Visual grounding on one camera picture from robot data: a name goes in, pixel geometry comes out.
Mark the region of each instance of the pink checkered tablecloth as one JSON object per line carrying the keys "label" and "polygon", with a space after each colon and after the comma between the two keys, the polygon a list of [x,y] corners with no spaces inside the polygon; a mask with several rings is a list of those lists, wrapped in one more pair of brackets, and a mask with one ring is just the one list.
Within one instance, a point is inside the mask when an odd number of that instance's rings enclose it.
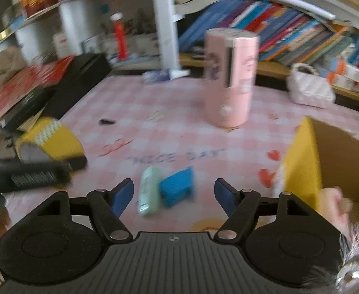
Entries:
{"label": "pink checkered tablecloth", "polygon": [[[359,112],[338,105],[328,109],[297,105],[286,92],[258,86],[253,89],[249,120],[227,132],[205,120],[201,88],[200,80],[192,78],[145,86],[140,76],[119,76],[99,83],[61,119],[81,141],[89,161],[88,169],[76,174],[67,188],[70,197],[85,196],[98,188],[110,190],[131,178],[135,196],[121,220],[134,235],[138,231],[218,228],[227,217],[214,198],[215,180],[224,178],[238,190],[250,188],[272,196],[272,173],[303,116],[359,138]],[[99,126],[102,118],[116,120],[116,124]],[[118,143],[128,144],[102,156],[109,151],[105,145],[118,148]],[[151,165],[161,166],[166,176],[192,165],[194,200],[163,208],[154,216],[139,216],[140,177]],[[12,222],[55,191],[10,194],[7,208]]]}

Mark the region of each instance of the red heart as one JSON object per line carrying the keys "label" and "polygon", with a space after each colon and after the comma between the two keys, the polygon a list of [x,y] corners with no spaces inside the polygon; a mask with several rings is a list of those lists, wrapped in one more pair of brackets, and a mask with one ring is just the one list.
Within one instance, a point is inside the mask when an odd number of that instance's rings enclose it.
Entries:
{"label": "red heart", "polygon": [[274,178],[276,172],[269,173],[268,169],[260,169],[258,171],[258,178],[263,183],[265,188],[270,188],[272,186],[272,179]]}
{"label": "red heart", "polygon": [[280,160],[280,151],[278,151],[278,150],[268,151],[266,153],[266,156],[271,160],[279,161]]}

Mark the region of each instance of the row of books on shelf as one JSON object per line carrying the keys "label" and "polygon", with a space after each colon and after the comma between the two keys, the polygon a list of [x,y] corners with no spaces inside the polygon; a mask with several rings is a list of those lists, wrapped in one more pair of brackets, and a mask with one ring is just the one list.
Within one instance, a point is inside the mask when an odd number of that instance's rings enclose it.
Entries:
{"label": "row of books on shelf", "polygon": [[[205,32],[215,27],[257,33],[260,61],[286,67],[304,62],[320,70],[331,84],[351,90],[359,85],[359,32],[353,32],[351,27],[329,25],[266,0],[219,0],[179,37],[180,52],[193,51],[195,59],[202,59]],[[346,75],[350,82],[337,78]]]}

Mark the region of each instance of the red plastic bag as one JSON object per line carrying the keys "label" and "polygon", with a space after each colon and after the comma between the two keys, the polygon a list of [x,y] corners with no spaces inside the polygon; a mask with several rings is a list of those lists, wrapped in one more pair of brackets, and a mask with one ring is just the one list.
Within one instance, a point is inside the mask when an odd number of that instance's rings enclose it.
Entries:
{"label": "red plastic bag", "polygon": [[35,87],[57,84],[73,59],[70,56],[43,66],[32,64],[12,77],[0,88],[0,119]]}

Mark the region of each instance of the metal screw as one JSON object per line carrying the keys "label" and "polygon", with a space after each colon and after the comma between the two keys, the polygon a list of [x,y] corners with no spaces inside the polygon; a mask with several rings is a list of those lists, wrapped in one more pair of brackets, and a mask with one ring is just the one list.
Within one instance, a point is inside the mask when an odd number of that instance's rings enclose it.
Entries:
{"label": "metal screw", "polygon": [[220,239],[232,240],[232,239],[235,239],[237,237],[237,233],[235,231],[233,231],[233,230],[222,230],[222,231],[219,231],[217,233],[217,236]]}
{"label": "metal screw", "polygon": [[129,237],[129,232],[124,230],[115,230],[110,233],[110,237],[113,240],[125,240]]}

